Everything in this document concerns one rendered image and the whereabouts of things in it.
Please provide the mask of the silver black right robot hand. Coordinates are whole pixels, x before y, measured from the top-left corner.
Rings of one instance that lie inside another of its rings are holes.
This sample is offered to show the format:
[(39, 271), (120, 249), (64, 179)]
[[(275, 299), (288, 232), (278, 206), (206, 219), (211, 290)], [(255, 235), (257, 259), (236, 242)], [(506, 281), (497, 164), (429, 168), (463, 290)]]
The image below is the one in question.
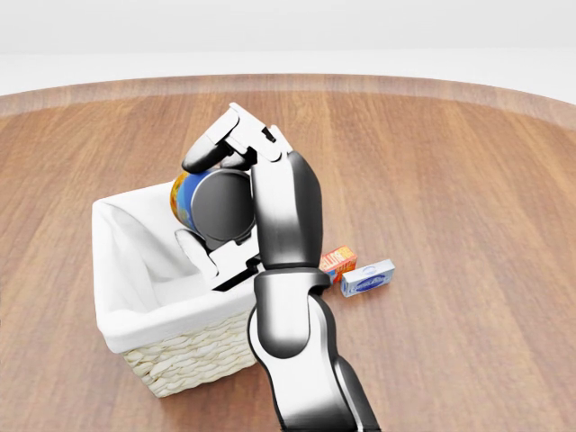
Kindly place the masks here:
[(250, 176), (255, 225), (250, 235), (210, 250), (185, 225), (175, 234), (209, 289), (225, 292), (264, 270), (316, 268), (322, 246), (320, 183), (305, 158), (275, 127), (237, 103), (193, 144), (183, 172), (215, 168)]

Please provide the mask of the blue orange soup tin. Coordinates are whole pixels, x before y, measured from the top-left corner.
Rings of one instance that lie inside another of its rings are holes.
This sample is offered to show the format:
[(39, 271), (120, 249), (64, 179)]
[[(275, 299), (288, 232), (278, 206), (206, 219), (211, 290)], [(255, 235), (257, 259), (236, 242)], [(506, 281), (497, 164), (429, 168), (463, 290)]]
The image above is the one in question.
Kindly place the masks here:
[(172, 185), (170, 205), (210, 250), (246, 238), (255, 225), (250, 176), (236, 169), (183, 172)]

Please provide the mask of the white lined wicker basket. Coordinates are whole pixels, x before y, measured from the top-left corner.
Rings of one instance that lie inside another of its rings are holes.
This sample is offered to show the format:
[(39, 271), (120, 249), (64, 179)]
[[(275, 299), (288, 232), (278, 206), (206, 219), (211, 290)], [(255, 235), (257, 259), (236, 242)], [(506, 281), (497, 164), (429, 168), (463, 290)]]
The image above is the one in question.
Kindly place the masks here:
[(156, 184), (92, 207), (97, 326), (159, 398), (255, 362), (247, 335), (254, 284), (225, 279), (257, 256), (257, 236), (205, 252), (172, 213), (171, 188)]

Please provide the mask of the orange red food box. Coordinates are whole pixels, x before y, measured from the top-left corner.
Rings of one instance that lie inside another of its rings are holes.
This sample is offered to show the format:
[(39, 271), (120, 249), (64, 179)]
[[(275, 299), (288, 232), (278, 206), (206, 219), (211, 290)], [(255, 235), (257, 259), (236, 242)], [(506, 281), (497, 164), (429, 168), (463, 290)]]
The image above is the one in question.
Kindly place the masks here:
[(357, 255), (348, 246), (341, 246), (320, 258), (319, 269), (326, 273), (332, 284), (341, 280), (343, 273), (356, 268)]

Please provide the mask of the white blue food box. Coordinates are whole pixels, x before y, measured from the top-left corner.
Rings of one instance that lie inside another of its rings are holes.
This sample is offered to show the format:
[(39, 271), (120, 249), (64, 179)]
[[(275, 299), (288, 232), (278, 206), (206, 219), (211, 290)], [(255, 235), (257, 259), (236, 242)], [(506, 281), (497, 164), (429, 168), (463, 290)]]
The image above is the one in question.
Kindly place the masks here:
[(345, 297), (351, 297), (386, 285), (391, 281), (394, 270), (394, 263), (390, 259), (385, 259), (343, 273), (340, 284), (341, 292)]

